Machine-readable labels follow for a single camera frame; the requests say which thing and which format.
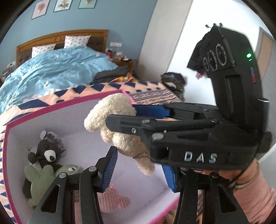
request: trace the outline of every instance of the pillow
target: pillow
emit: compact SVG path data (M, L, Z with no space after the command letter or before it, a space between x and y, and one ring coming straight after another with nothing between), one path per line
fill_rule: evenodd
M75 46L86 46L88 43L89 36L66 36L64 41L64 48L75 47Z
M44 46L33 47L32 58L47 51L54 50L55 44L49 44Z

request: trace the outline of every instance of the pink sleeve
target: pink sleeve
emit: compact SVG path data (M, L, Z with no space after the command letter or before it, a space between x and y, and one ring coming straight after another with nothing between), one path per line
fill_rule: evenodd
M264 223L276 204L275 190L268 187L259 168L253 181L235 190L234 196L252 224Z

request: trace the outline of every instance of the blue gripper pad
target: blue gripper pad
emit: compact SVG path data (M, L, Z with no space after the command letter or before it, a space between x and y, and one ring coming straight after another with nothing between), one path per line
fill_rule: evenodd
M176 190L176 184L174 181L174 172L170 166L162 165L163 172L168 184L168 187L171 188L172 191Z
M163 119L166 116L169 116L170 112L165 110L162 106L154 106L154 105L141 105L141 104L133 104L132 105L136 109L136 116L140 117L152 117L155 119Z
M102 184L103 191L105 191L109 187L117 159L118 159L118 150L116 148L114 149L103 173L103 184Z

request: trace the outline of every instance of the picture frame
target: picture frame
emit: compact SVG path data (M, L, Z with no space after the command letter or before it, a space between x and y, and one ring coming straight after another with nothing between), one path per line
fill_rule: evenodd
M72 0L57 0L54 12L69 10L71 7Z
M94 9L97 0L81 0L79 3L79 9Z
M47 8L48 8L48 5L49 5L49 1L50 0L42 0L38 3L36 3L36 5L34 7L32 19L35 19L37 17L43 16L43 15L46 14Z

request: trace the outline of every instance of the wooden headboard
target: wooden headboard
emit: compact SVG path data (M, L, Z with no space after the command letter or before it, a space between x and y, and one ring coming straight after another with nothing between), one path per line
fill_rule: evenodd
M86 35L91 36L87 43L88 47L96 51L105 52L108 30L69 30L38 37L19 45L16 49L16 66L19 67L31 58L32 47L56 44L56 50L64 47L65 36Z

